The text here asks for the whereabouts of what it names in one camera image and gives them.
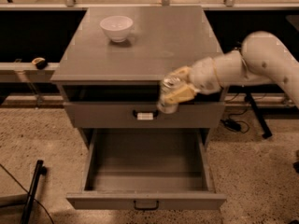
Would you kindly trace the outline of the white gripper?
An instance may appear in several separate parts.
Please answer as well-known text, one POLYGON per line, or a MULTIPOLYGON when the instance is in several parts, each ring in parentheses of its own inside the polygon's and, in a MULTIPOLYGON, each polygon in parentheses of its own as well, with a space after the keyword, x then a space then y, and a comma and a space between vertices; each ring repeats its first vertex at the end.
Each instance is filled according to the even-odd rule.
POLYGON ((221 85, 215 75, 214 60, 210 57, 197 61, 191 67, 182 66, 169 73, 168 76, 192 83, 184 83, 165 90, 162 100, 168 105, 190 101, 197 92, 209 95, 221 90, 221 85))

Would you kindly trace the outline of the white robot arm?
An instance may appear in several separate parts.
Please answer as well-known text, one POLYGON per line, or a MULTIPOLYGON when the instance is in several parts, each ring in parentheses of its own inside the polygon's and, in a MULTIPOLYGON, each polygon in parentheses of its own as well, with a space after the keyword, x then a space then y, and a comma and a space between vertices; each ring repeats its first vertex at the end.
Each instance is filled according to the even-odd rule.
POLYGON ((206 57, 167 74, 160 83, 158 108, 172 114, 197 94, 230 86, 277 84, 299 107, 299 63, 274 35, 260 31, 246 36, 240 50, 206 57))

